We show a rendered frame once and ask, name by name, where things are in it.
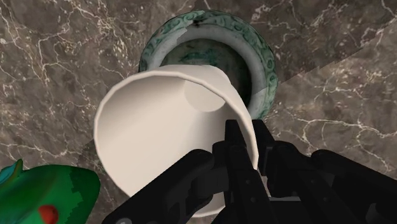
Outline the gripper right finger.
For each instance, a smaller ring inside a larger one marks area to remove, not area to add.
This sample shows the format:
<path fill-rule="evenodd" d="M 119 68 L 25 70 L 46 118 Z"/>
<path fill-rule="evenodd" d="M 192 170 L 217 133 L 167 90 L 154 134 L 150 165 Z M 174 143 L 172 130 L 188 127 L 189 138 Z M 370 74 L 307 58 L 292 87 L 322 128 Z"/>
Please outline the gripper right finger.
<path fill-rule="evenodd" d="M 313 224 L 397 224 L 397 180 L 334 151 L 311 156 L 253 120 L 260 173 L 273 197 L 296 194 Z"/>

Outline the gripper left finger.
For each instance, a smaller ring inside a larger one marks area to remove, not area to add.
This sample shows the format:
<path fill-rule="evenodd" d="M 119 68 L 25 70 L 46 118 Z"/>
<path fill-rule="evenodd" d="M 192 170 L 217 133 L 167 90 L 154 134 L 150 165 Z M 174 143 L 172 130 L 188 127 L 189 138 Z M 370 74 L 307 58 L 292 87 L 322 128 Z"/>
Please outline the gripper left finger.
<path fill-rule="evenodd" d="M 276 224 L 260 174 L 247 154 L 235 120 L 212 152 L 194 149 L 107 215 L 101 224 L 187 224 L 195 212 L 224 192 L 214 224 Z"/>

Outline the white paper cup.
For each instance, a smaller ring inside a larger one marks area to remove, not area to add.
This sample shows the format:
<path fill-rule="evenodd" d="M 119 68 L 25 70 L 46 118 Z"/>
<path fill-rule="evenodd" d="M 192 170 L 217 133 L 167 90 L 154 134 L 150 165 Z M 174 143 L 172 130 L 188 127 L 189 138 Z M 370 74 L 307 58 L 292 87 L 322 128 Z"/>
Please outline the white paper cup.
<path fill-rule="evenodd" d="M 236 120 L 253 167 L 251 116 L 230 78 L 214 66 L 167 65 L 111 88 L 94 121 L 96 152 L 129 196 L 103 224 L 181 223 L 220 212 L 227 173 L 212 146 Z"/>

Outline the green patterned ceramic bowl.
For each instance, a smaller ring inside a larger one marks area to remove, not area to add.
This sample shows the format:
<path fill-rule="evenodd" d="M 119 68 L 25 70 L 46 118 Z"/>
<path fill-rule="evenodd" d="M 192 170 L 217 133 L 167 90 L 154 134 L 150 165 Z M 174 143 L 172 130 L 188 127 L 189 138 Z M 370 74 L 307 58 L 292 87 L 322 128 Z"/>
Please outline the green patterned ceramic bowl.
<path fill-rule="evenodd" d="M 138 70 L 169 64 L 215 66 L 226 73 L 252 118 L 262 119 L 270 111 L 278 86 L 274 53 L 237 16 L 196 10 L 166 21 L 148 40 Z"/>

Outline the green toy figure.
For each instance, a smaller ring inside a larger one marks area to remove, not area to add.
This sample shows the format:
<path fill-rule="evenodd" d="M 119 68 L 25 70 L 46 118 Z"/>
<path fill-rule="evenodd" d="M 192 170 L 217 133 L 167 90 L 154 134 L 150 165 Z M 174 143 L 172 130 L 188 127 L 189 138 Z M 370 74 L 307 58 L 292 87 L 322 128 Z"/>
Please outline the green toy figure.
<path fill-rule="evenodd" d="M 90 169 L 19 159 L 0 170 L 0 224 L 85 224 L 100 188 Z"/>

